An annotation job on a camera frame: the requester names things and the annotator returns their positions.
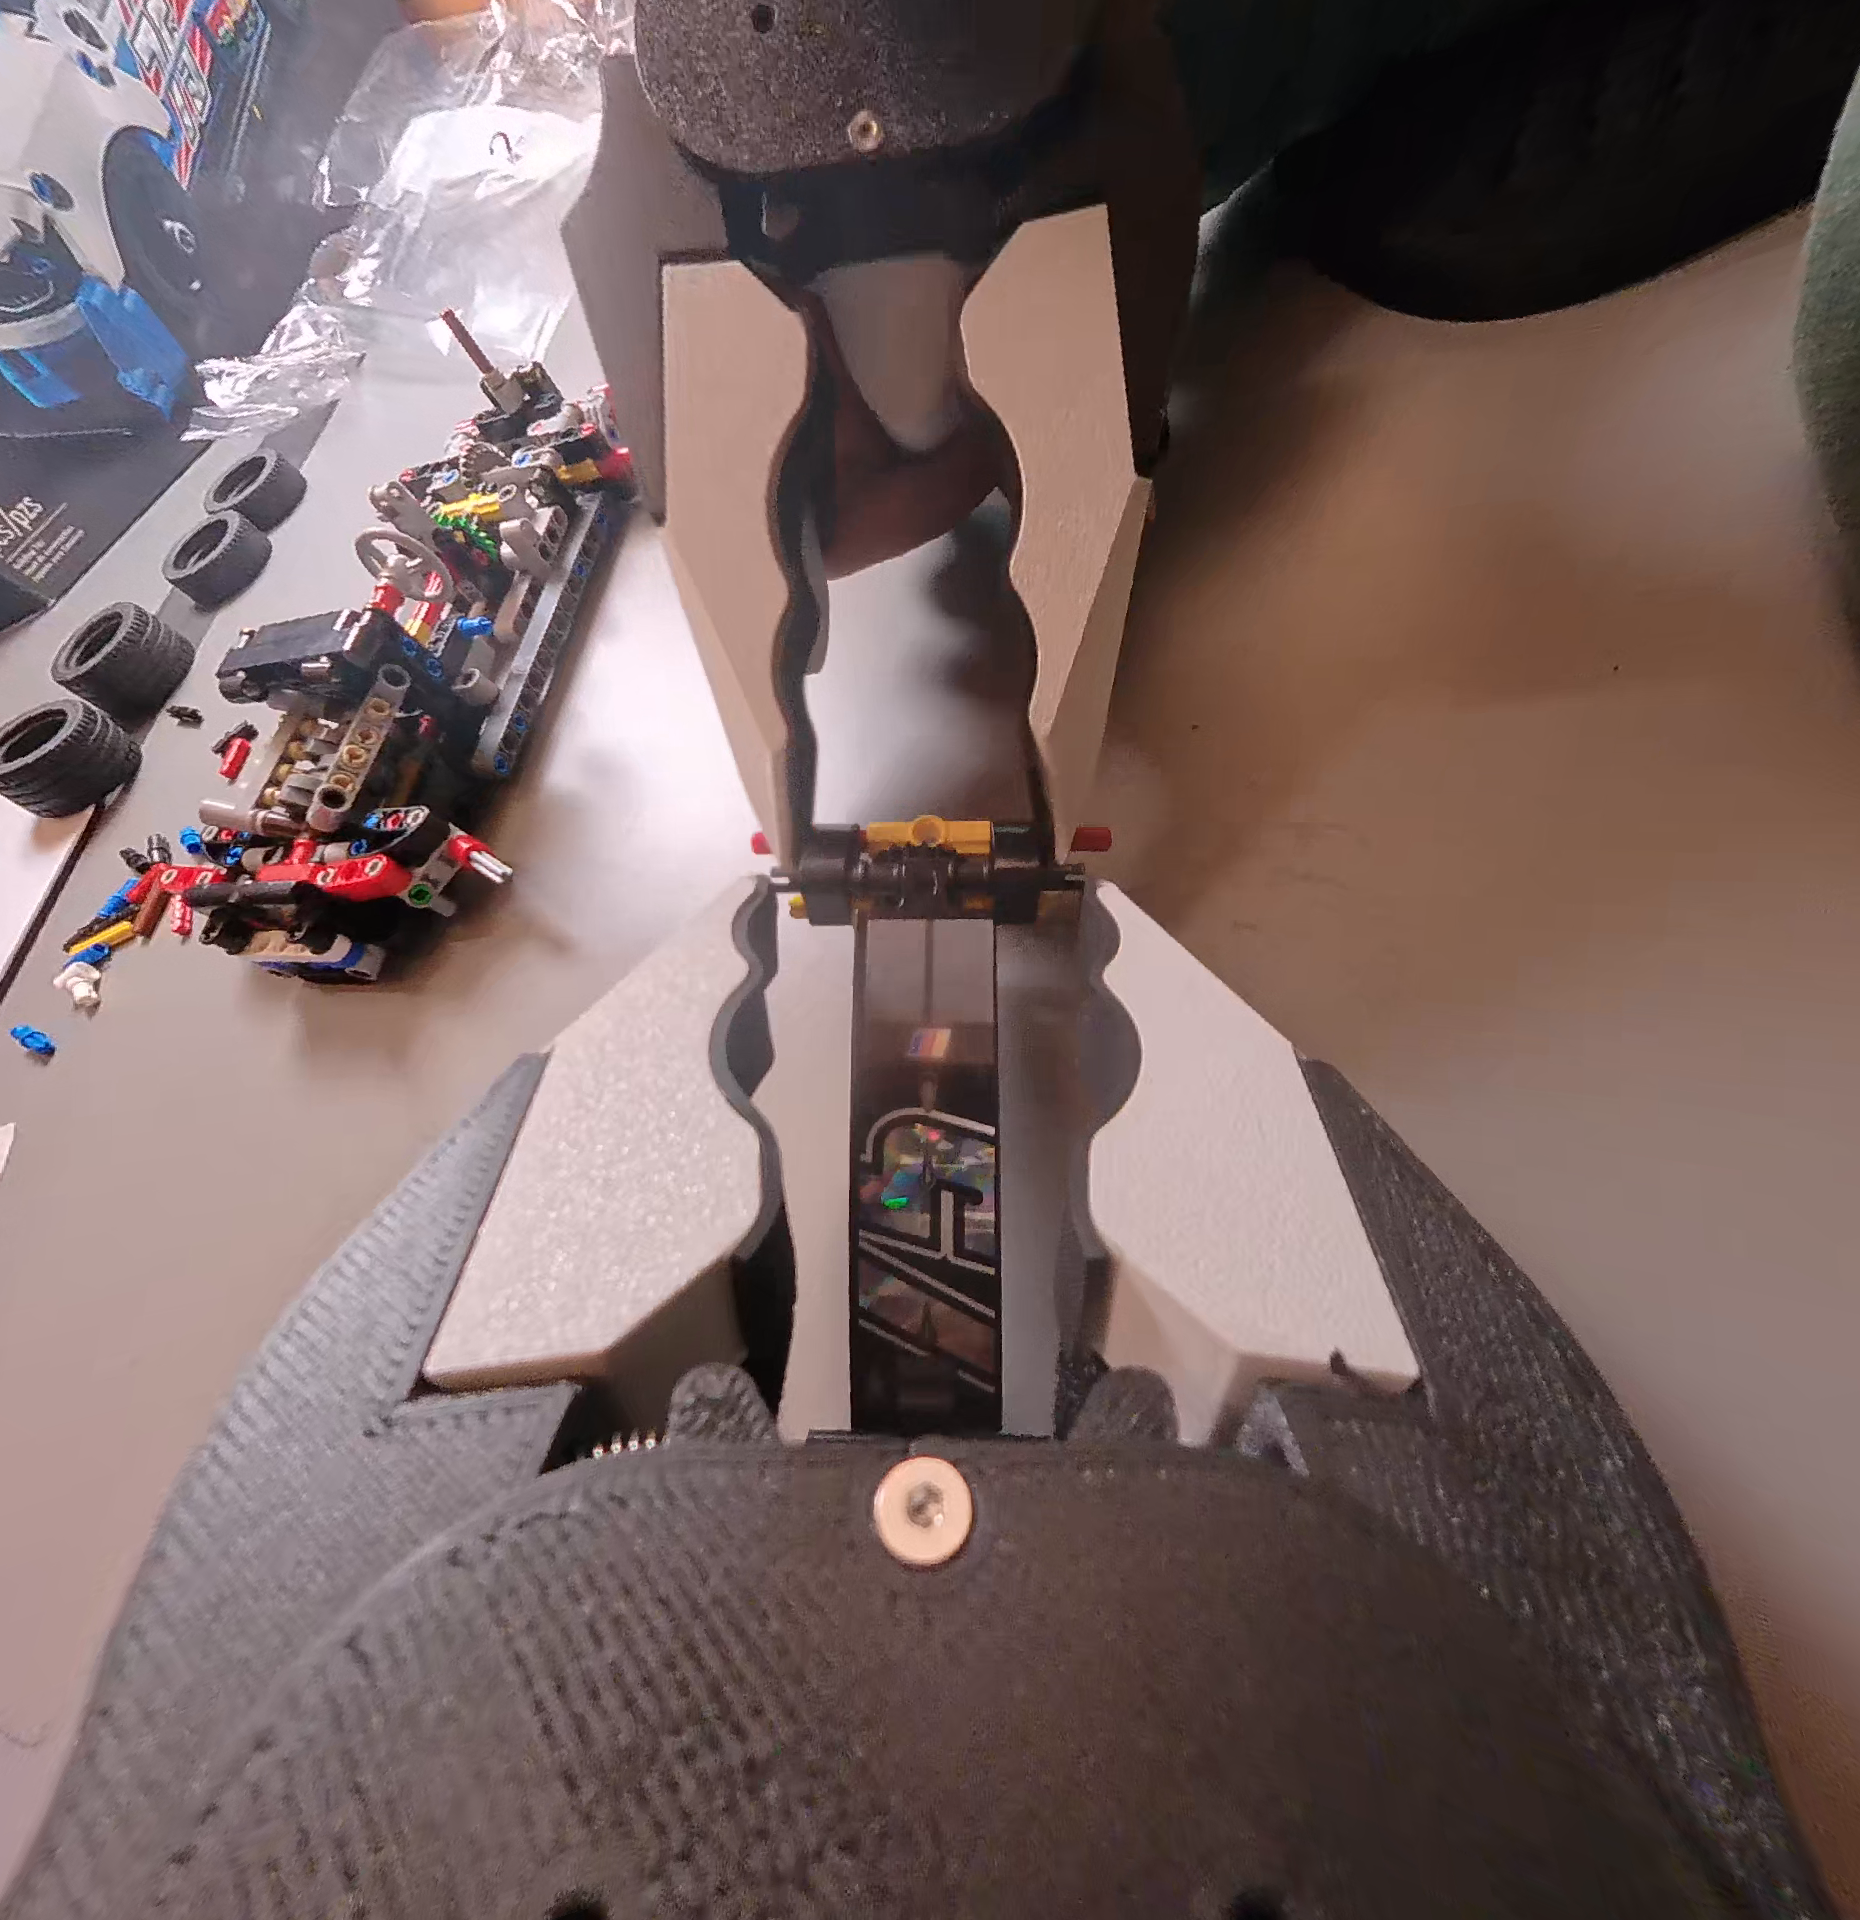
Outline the black yellow lego wing assembly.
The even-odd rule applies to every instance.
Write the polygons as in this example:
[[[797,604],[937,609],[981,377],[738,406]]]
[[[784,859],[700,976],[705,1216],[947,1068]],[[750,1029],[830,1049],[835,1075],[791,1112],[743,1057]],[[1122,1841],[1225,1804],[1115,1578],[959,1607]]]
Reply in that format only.
[[[1042,1247],[1059,1153],[1014,962],[1072,934],[1081,852],[1046,817],[813,826],[773,859],[773,1066],[790,1239],[787,1436],[1052,1437],[1067,1354]]]

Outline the person's right hand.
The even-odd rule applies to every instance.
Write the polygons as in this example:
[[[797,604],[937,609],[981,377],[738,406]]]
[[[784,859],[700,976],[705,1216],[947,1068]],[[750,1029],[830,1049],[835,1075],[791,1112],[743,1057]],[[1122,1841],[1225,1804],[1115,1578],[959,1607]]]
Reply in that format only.
[[[831,493],[818,516],[830,581],[887,564],[950,533],[1004,481],[990,417],[965,407],[940,444],[910,452],[851,393],[831,424]]]

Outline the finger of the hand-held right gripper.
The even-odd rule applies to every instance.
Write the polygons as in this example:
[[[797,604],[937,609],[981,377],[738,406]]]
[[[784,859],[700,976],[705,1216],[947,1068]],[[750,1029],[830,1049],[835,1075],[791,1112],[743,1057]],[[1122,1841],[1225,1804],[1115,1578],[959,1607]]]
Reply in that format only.
[[[805,492],[818,411],[809,316],[729,248],[714,180],[673,141],[632,59],[599,64],[594,159],[561,221],[725,742],[784,876],[816,813],[808,675],[824,581]]]
[[[1100,5],[1007,184],[961,306],[970,393],[1012,461],[1009,584],[1052,842],[1088,820],[1191,289],[1202,168],[1164,5]]]

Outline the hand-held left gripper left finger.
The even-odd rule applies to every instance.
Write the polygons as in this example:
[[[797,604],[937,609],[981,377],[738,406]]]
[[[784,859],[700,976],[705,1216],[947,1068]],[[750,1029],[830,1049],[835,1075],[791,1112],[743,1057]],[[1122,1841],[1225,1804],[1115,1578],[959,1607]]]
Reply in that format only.
[[[783,1400],[797,1274],[755,1096],[773,1064],[777,895],[731,881],[542,1055],[423,1360],[445,1394],[596,1385],[656,1427],[677,1381],[738,1366]]]

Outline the lego car chassis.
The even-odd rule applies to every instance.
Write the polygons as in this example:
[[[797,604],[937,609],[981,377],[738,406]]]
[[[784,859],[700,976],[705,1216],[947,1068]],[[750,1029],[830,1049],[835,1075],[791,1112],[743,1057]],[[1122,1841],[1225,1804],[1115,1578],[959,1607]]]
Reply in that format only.
[[[634,496],[605,386],[565,393],[497,368],[454,310],[484,406],[445,450],[367,492],[367,596],[247,626],[218,662],[235,705],[229,799],[199,803],[202,855],[152,882],[176,931],[247,966],[367,984],[510,884],[481,822],[528,756]]]

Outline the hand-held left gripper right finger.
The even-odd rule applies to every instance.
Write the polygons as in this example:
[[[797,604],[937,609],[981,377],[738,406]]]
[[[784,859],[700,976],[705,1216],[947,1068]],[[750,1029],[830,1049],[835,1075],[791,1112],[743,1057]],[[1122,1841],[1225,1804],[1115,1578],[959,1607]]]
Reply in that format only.
[[[1042,918],[1042,1412],[1101,1373],[1167,1385],[1186,1442],[1264,1383],[1417,1381],[1296,1047],[1133,898]]]

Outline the dark lego set box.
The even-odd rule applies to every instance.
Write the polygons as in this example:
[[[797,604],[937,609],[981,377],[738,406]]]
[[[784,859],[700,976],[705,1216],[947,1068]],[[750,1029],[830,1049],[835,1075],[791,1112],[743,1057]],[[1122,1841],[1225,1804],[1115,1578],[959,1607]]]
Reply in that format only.
[[[318,171],[388,2],[0,2],[0,636],[197,461],[341,214]]]

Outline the black rubber lego tire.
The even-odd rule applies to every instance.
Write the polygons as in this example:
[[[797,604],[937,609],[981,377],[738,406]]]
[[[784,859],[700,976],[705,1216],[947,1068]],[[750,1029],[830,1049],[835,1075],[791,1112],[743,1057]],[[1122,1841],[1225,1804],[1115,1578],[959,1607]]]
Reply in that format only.
[[[244,514],[204,516],[167,550],[162,575],[197,611],[218,611],[249,589],[272,560],[270,533]]]
[[[204,516],[238,516],[258,533],[275,533],[303,503],[303,470],[272,448],[226,467],[202,497]]]
[[[38,818],[71,818],[136,779],[139,742],[102,709],[63,698],[0,725],[0,796]]]
[[[124,723],[166,709],[197,649],[170,621],[121,600],[84,620],[58,649],[50,679]]]

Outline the pile of small lego pieces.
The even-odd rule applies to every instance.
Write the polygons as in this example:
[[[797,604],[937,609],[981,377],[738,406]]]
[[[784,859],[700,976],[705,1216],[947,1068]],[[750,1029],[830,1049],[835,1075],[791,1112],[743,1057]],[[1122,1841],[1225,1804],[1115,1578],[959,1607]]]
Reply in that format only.
[[[194,910],[174,903],[199,884],[231,876],[249,842],[249,835],[231,828],[186,826],[173,838],[152,835],[134,855],[128,881],[63,944],[63,957],[102,965],[163,924],[188,939]]]

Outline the small clear plastic bag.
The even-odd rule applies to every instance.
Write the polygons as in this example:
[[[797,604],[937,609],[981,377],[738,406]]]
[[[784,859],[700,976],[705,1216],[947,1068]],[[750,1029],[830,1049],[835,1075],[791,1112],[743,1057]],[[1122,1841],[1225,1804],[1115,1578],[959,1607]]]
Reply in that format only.
[[[210,444],[279,431],[338,400],[365,360],[362,319],[318,302],[295,304],[249,354],[194,362],[199,396],[182,440]]]

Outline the crumpled clear plastic bag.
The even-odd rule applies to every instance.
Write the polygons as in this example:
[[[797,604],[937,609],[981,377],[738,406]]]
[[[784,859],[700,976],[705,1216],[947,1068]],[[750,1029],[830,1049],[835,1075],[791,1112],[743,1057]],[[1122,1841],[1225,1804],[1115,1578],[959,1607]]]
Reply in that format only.
[[[360,337],[442,310],[497,362],[549,348],[571,302],[559,226],[596,153],[601,62],[632,45],[631,2],[480,5],[391,34],[318,161],[345,221],[306,296]]]

